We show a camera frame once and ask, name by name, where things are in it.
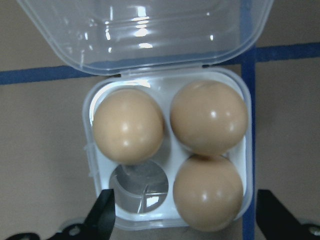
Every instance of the plastic egg container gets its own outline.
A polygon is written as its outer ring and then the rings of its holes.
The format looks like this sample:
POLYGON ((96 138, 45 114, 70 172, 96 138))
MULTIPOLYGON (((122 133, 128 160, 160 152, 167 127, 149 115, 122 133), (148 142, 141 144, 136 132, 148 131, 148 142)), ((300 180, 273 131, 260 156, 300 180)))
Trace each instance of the plastic egg container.
POLYGON ((249 123, 246 134, 224 156, 235 165, 243 185, 243 202, 236 218, 248 209, 253 195, 252 116, 251 96, 244 81, 232 71, 220 67, 136 73, 98 83, 88 93, 82 113, 90 175, 94 179, 97 195, 103 189, 114 189, 117 227, 142 230, 186 226, 175 207, 173 184, 181 164, 193 153, 181 145, 171 129, 170 106, 181 88, 201 80, 227 84, 243 98, 247 106, 249 123), (111 161, 100 152, 93 137, 95 111, 108 94, 121 88, 135 88, 149 94, 161 108, 165 121, 160 149, 139 165, 125 166, 111 161))

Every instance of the egg shell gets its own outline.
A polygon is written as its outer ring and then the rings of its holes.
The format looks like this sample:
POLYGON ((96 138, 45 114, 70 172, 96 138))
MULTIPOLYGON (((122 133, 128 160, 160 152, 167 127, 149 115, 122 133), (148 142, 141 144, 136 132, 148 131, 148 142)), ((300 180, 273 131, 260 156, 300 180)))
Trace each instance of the egg shell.
POLYGON ((139 89, 110 93, 99 105, 92 123, 99 150, 124 165, 139 164, 161 146, 164 118, 158 104, 139 89))
POLYGON ((248 128, 248 110, 230 86, 200 80, 183 87, 174 97, 170 124, 175 136, 190 151, 205 156, 225 153, 248 128))
POLYGON ((194 155, 180 168, 173 185, 176 208, 192 228, 214 232, 240 211, 243 185, 234 165, 222 156, 194 155))

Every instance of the white plastic tray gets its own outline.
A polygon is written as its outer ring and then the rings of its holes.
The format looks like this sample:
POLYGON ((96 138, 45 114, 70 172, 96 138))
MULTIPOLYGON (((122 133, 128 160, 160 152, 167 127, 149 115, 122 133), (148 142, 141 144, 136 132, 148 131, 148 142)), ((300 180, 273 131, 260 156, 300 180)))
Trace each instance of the white plastic tray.
POLYGON ((167 196, 159 207, 143 213, 132 213, 120 208, 116 199, 116 227, 124 230, 143 230, 186 226, 174 204, 173 184, 181 164, 192 153, 185 150, 173 134, 170 127, 170 106, 179 89, 190 82, 200 80, 213 80, 229 85, 240 94, 247 105, 249 127, 246 134, 242 141, 230 149, 225 156, 235 165, 243 184, 243 202, 236 219, 241 217, 248 209, 253 195, 252 114, 251 96, 244 81, 232 71, 221 67, 198 67, 137 73, 122 76, 121 78, 109 78, 98 83, 86 96, 82 112, 87 138, 85 149, 87 151, 90 175, 94 179, 97 196, 101 190, 110 188, 110 177, 118 166, 117 163, 109 160, 99 151, 93 138, 92 123, 94 114, 103 99, 117 89, 138 88, 154 98, 164 115, 165 138, 158 153, 149 161, 155 162, 164 170, 168 180, 167 196))

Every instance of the black metal bracket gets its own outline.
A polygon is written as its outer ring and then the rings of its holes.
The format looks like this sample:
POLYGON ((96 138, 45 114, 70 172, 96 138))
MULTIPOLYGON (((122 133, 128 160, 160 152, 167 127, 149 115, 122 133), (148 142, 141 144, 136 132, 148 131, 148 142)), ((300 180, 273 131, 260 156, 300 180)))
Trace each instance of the black metal bracket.
POLYGON ((258 190, 256 223, 267 240, 320 240, 320 226, 301 224, 270 190, 258 190))
MULTIPOLYGON (((108 240, 115 225, 115 193, 102 190, 83 223, 72 224, 57 232, 48 240, 108 240)), ((40 240, 36 233, 13 235, 6 240, 40 240)))

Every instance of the clear plastic lid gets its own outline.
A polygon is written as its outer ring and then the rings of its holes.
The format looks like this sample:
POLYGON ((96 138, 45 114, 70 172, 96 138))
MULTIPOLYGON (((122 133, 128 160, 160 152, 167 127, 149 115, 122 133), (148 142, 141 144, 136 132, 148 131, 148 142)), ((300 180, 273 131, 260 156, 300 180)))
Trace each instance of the clear plastic lid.
POLYGON ((55 53, 86 73, 198 61, 251 47, 273 0, 18 0, 55 53))

